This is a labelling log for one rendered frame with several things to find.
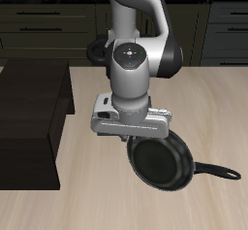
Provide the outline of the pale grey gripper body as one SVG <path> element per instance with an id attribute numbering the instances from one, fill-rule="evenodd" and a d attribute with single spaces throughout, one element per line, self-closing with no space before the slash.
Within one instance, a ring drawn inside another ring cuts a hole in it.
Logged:
<path id="1" fill-rule="evenodd" d="M 111 118 L 99 117 L 94 113 L 91 129 L 98 135 L 167 138 L 172 114 L 167 110 L 148 109 L 145 119 L 140 123 L 124 124 Z"/>

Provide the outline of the black frying pan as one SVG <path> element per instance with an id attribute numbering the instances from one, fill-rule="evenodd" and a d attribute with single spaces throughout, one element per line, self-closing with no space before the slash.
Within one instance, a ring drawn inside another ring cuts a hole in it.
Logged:
<path id="1" fill-rule="evenodd" d="M 131 136 L 127 155 L 136 175 L 146 184 L 163 191 L 183 189 L 197 174 L 241 179 L 237 171 L 229 168 L 195 162 L 187 145 L 171 130 L 163 139 Z"/>

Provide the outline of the dark wooden cabinet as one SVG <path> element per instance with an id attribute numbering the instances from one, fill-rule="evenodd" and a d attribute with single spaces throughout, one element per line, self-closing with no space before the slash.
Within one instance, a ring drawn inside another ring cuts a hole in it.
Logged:
<path id="1" fill-rule="evenodd" d="M 10 59 L 0 72 L 0 190 L 58 190 L 56 157 L 75 112 L 66 59 Z"/>

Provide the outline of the dark olive kitchen cupboards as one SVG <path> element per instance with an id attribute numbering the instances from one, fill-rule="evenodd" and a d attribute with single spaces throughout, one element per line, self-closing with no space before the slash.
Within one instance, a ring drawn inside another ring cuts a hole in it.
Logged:
<path id="1" fill-rule="evenodd" d="M 198 66 L 209 6 L 168 4 L 167 8 L 183 49 L 183 64 Z M 72 66 L 89 66 L 87 46 L 111 27 L 108 4 L 0 5 L 0 67 L 14 58 L 65 58 Z"/>

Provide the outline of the grey kitchen drawer unit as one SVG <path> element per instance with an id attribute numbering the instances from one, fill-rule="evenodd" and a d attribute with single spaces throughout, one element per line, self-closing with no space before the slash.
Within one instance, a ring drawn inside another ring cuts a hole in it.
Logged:
<path id="1" fill-rule="evenodd" d="M 201 66 L 248 67 L 248 2 L 211 5 Z"/>

